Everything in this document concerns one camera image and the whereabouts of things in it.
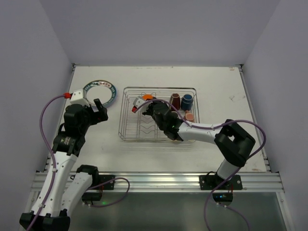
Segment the green rimmed printed plate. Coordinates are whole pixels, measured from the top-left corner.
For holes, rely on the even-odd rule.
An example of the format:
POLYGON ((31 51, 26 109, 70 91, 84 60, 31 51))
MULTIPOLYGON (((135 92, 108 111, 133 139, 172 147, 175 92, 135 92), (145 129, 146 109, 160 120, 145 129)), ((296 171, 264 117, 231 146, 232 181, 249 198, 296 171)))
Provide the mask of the green rimmed printed plate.
POLYGON ((99 99, 104 107, 110 107, 117 98, 116 87, 106 80, 94 80, 86 84, 83 89, 91 106, 95 106, 94 99, 99 99))

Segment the orange bowl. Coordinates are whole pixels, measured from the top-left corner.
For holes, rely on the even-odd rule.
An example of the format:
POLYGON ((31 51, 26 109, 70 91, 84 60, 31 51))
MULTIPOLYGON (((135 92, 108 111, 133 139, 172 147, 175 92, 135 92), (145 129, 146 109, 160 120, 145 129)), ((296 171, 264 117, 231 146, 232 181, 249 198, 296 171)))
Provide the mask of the orange bowl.
POLYGON ((155 99, 155 97, 154 97, 153 95, 151 95, 151 94, 145 94, 145 95, 142 96, 142 98, 143 98, 145 101, 155 99))

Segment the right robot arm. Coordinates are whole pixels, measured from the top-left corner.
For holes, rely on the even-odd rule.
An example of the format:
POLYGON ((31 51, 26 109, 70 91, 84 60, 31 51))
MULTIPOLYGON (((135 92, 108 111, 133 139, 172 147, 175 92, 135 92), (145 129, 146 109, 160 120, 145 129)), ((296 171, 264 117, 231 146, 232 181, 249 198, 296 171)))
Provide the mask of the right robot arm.
POLYGON ((217 184, 230 180, 232 174, 242 168, 256 143, 256 140, 233 120, 226 125, 205 125, 178 118, 165 102, 147 101, 141 106, 142 114, 151 116, 165 136, 173 141, 201 141, 215 144, 224 160, 215 173, 217 184))

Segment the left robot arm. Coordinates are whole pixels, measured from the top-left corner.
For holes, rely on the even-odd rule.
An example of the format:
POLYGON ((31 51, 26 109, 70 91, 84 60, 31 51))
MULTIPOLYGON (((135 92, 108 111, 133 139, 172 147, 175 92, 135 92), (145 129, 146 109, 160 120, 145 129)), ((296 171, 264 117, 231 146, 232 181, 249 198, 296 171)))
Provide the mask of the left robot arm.
POLYGON ((90 126, 108 119, 107 109, 95 99, 91 106, 74 103, 66 107, 64 122, 53 140, 51 164, 41 192, 28 213, 20 217, 20 225, 27 231, 66 231, 71 214, 87 188, 98 182, 95 166, 81 166, 72 185, 66 187, 85 135, 90 126))

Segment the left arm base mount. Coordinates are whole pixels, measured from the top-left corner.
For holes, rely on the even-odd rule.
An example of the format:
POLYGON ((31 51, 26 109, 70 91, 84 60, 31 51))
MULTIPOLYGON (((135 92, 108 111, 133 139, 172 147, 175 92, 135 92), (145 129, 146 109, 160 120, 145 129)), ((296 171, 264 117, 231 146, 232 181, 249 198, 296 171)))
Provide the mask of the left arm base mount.
POLYGON ((104 185, 94 188, 93 190, 95 190, 95 192, 86 191, 81 197, 82 202, 93 204, 93 202, 100 201, 104 191, 114 189, 114 178, 115 175, 99 175, 98 180, 96 180, 90 187, 102 183, 104 183, 104 185))

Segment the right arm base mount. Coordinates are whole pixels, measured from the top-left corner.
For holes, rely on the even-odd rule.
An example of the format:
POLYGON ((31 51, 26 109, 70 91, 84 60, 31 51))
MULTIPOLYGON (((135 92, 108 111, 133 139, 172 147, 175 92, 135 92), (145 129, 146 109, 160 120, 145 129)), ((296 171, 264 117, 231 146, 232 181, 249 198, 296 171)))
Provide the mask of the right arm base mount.
MULTIPOLYGON (((223 179, 217 173, 210 171, 206 175, 199 176, 199 184, 201 190, 213 190, 223 179)), ((233 201, 233 191, 240 191, 243 189, 240 175, 233 176, 230 180, 221 185, 213 192, 212 197, 214 201, 222 205, 230 205, 233 201)))

